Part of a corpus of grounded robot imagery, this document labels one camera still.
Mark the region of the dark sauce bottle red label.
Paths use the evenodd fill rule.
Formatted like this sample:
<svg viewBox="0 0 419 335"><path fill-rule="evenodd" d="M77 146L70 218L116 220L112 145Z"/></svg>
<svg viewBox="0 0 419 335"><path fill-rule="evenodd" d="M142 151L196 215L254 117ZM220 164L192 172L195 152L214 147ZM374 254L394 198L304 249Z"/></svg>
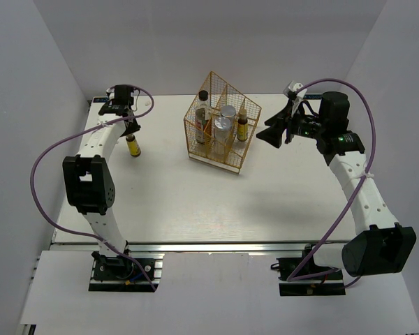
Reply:
<svg viewBox="0 0 419 335"><path fill-rule="evenodd" d="M212 136L212 110L208 91L198 93L198 106L195 110L196 141L208 144Z"/></svg>

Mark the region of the small yellow label bottle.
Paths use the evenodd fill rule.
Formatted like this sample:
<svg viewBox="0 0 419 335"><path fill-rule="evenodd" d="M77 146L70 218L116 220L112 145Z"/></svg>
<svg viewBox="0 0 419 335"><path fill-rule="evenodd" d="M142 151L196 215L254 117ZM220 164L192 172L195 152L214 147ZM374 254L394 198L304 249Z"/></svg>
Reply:
<svg viewBox="0 0 419 335"><path fill-rule="evenodd" d="M247 111L241 108L237 119L237 139L245 142L248 139L248 118Z"/></svg>

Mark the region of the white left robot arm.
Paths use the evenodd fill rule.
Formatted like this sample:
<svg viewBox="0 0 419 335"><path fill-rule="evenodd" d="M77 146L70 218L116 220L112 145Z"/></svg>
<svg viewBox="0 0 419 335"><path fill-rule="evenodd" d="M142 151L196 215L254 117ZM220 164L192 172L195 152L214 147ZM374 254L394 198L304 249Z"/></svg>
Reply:
<svg viewBox="0 0 419 335"><path fill-rule="evenodd" d="M99 237L99 254L112 258L110 271L117 278L133 272L133 261L124 253L127 242L116 223L112 206L116 190L108 160L120 137L140 127L132 118L135 88L126 84L108 89L108 100L98 111L97 129L74 156L65 157L62 168L67 200L89 223Z"/></svg>

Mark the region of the white granule jar blue label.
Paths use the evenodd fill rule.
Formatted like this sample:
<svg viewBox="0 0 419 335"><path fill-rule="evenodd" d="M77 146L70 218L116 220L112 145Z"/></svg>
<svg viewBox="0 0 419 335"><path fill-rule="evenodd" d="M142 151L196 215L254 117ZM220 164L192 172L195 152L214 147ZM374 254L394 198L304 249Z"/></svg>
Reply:
<svg viewBox="0 0 419 335"><path fill-rule="evenodd" d="M230 120L225 117L217 117L214 120L214 152L223 155L226 150L226 142L230 134Z"/></svg>

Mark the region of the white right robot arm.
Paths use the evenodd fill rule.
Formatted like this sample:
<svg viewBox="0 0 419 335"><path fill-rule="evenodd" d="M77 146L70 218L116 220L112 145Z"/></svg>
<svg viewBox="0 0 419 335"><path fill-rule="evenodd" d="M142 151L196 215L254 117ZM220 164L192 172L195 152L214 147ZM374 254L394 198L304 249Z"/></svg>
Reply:
<svg viewBox="0 0 419 335"><path fill-rule="evenodd" d="M308 246L289 279L318 278L340 269L352 277L399 273L414 247L416 234L391 213L367 170L369 159L363 143L348 129L348 96L325 92L317 113L306 114L304 105L303 100L289 100L265 121L267 128L256 137L276 148L288 144L293 136L316 141L317 150L348 200L355 237L345 244Z"/></svg>

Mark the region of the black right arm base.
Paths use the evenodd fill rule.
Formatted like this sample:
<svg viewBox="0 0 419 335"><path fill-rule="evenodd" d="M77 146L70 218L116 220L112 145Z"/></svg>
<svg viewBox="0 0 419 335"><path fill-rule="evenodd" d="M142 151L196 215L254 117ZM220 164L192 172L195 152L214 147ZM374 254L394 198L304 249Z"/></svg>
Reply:
<svg viewBox="0 0 419 335"><path fill-rule="evenodd" d="M292 281L288 277L312 250L313 244L307 244L298 257L281 257L270 265L278 274L279 295L281 297L331 297L344 296L343 274L341 270L315 265L310 259L295 275Z"/></svg>

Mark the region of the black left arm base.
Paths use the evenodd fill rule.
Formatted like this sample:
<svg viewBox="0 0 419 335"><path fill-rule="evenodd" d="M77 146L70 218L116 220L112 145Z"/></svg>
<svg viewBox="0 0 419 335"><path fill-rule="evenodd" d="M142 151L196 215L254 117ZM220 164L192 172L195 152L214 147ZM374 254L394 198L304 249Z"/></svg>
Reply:
<svg viewBox="0 0 419 335"><path fill-rule="evenodd" d="M88 291L90 292L154 292L143 271L158 288L161 278L162 260L137 258L140 264L121 256L107 257L94 251Z"/></svg>

